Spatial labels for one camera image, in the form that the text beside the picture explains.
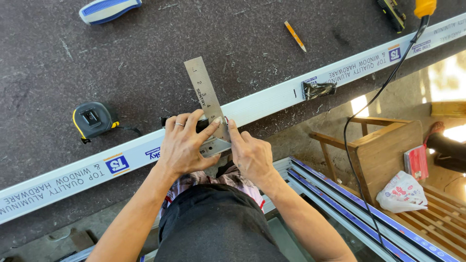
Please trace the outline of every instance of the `pencil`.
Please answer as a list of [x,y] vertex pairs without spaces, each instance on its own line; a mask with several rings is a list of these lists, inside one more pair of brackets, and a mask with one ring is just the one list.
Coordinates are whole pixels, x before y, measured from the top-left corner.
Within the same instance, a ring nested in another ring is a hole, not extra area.
[[302,44],[301,40],[299,39],[298,35],[295,33],[293,28],[291,28],[291,25],[288,23],[288,21],[285,21],[285,26],[288,28],[288,31],[290,31],[291,35],[295,38],[296,42],[298,42],[301,49],[307,53],[306,48]]

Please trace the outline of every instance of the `workbench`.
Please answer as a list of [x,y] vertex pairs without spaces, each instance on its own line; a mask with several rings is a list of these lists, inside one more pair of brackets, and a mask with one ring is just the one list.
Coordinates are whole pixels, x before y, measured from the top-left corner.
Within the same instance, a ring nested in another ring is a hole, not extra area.
[[[230,0],[143,2],[97,26],[81,21],[88,2],[12,1],[1,11],[0,190],[137,138],[114,130],[84,145],[75,107],[107,102],[120,124],[143,133],[159,118],[200,108],[184,61],[202,56],[220,104],[226,104],[417,30],[414,1],[399,7],[407,26],[397,34],[374,0]],[[439,3],[430,24],[466,12]],[[288,20],[304,43],[296,44]],[[407,60],[396,78],[466,49],[465,37]],[[392,71],[339,87],[243,126],[266,138],[379,88]],[[153,165],[0,225],[0,252],[21,246],[133,195]]]

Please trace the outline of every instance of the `plastic bag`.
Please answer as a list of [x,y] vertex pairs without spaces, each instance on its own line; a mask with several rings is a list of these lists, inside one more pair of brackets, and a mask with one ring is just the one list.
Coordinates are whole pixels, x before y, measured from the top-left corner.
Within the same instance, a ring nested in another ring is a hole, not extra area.
[[393,213],[427,209],[427,199],[422,186],[403,171],[390,180],[377,194],[380,207]]

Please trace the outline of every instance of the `hand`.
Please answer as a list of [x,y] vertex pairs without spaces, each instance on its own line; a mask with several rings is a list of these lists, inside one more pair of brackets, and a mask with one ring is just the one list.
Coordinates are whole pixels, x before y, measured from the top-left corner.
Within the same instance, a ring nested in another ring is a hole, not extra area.
[[230,119],[228,131],[232,141],[233,162],[241,174],[261,189],[268,187],[280,174],[272,164],[272,147],[270,143],[251,137],[249,132],[238,132],[236,123]]
[[167,173],[177,179],[183,174],[204,170],[218,162],[221,154],[204,158],[199,153],[199,147],[220,125],[220,119],[217,118],[197,134],[196,124],[203,114],[204,111],[197,109],[193,113],[167,119],[165,138],[160,147],[160,159],[155,167],[165,168]]

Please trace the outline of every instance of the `sandal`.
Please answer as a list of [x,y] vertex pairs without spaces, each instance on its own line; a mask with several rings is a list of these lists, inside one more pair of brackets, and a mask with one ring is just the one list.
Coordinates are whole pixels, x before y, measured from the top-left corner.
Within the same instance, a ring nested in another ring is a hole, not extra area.
[[441,121],[435,122],[431,125],[431,129],[429,130],[429,134],[425,137],[424,144],[427,143],[429,136],[433,133],[442,133],[445,130],[445,124]]

